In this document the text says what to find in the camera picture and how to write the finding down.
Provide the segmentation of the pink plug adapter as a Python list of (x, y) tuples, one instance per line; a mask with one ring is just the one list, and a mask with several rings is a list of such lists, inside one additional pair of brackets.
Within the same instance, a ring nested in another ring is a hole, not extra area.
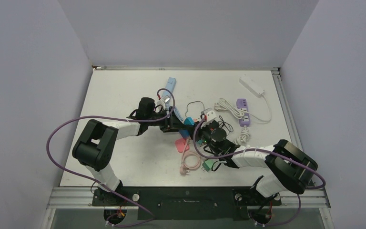
[(189, 139), (178, 139), (175, 141), (175, 147), (179, 153), (184, 153), (190, 149), (190, 140)]

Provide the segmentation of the light green charger plug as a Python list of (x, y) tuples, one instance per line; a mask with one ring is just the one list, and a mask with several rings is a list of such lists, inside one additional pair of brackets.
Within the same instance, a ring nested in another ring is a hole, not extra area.
[(213, 167), (213, 164), (214, 164), (214, 160), (205, 160), (202, 162), (202, 170), (205, 171), (205, 172), (210, 172), (212, 167)]

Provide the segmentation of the light blue power strip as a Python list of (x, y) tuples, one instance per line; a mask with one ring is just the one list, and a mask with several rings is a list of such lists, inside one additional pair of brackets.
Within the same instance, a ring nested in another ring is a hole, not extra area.
[(175, 85), (176, 85), (176, 79), (169, 77), (166, 82), (165, 89), (167, 89), (169, 92), (172, 93), (174, 91)]

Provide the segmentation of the purple USB power strip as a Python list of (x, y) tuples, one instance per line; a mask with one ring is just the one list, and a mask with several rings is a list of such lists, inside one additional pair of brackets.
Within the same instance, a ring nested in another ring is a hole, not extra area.
[(239, 98), (236, 100), (236, 107), (237, 109), (241, 110), (243, 115), (239, 118), (239, 125), (241, 127), (249, 127), (251, 124), (250, 114), (248, 113), (248, 104), (247, 100), (244, 98)]

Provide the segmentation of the white power strip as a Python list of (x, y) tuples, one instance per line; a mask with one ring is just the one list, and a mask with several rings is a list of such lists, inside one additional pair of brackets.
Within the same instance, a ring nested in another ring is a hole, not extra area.
[(260, 98), (264, 96), (264, 89), (259, 86), (257, 83), (255, 83), (252, 79), (247, 77), (241, 77), (239, 78), (239, 83), (245, 87), (250, 93), (252, 93), (254, 96)]

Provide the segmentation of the blue adapter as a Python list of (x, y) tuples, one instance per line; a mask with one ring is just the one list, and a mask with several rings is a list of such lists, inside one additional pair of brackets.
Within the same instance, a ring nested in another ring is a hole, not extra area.
[(190, 133), (188, 130), (181, 129), (181, 130), (179, 130), (179, 134), (181, 135), (181, 137), (183, 139), (190, 138)]

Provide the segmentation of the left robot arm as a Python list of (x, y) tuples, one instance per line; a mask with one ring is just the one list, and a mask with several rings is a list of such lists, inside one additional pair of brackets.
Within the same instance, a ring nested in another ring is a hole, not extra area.
[(105, 191), (104, 199), (111, 205), (118, 205), (123, 198), (123, 192), (118, 189), (121, 181), (110, 165), (117, 140), (139, 136), (150, 126), (158, 126), (164, 133), (190, 128), (177, 118), (171, 108), (162, 108), (159, 112), (155, 109), (155, 100), (143, 97), (138, 108), (130, 114), (129, 121), (106, 125), (91, 119), (73, 147), (72, 156), (91, 172), (100, 189)]

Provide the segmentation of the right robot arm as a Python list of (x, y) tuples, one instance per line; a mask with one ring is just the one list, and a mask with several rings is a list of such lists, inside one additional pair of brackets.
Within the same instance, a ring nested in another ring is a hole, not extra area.
[(226, 132), (217, 125), (217, 122), (205, 125), (203, 121), (195, 124), (192, 139), (203, 140), (209, 148), (200, 156), (217, 159), (231, 168), (260, 167), (271, 171), (252, 185), (250, 198), (254, 203), (263, 204), (281, 191), (301, 195), (311, 189), (313, 177), (322, 182), (315, 189), (325, 187), (326, 180), (317, 172), (318, 164), (291, 142), (281, 139), (271, 146), (240, 146), (228, 140)]

